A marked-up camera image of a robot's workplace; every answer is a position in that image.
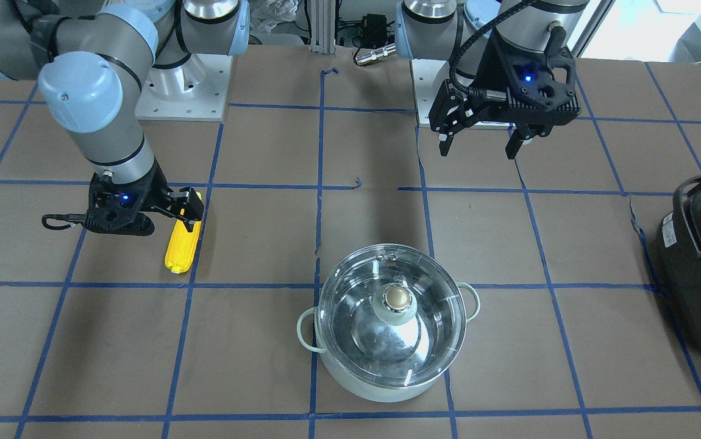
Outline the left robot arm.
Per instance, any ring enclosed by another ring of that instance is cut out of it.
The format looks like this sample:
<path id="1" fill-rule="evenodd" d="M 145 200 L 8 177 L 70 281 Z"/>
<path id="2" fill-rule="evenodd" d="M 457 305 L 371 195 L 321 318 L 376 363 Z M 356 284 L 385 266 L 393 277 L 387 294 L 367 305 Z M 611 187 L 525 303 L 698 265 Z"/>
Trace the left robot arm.
<path id="1" fill-rule="evenodd" d="M 448 155 L 476 123 L 510 123 L 507 158 L 581 114 L 567 42 L 587 1 L 402 1 L 399 56 L 444 61 L 427 120 Z"/>

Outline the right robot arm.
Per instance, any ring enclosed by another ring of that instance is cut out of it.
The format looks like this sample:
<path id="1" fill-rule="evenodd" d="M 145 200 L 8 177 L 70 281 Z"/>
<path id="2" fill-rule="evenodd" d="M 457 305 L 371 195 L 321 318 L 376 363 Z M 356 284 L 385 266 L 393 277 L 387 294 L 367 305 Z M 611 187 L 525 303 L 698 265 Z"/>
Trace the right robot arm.
<path id="1" fill-rule="evenodd" d="M 47 214 L 42 225 L 148 236 L 158 212 L 191 232 L 205 206 L 192 187 L 169 186 L 134 111 L 152 68 L 244 53 L 249 3 L 122 1 L 84 17 L 74 4 L 0 1 L 0 79 L 35 80 L 94 169 L 87 211 Z"/>

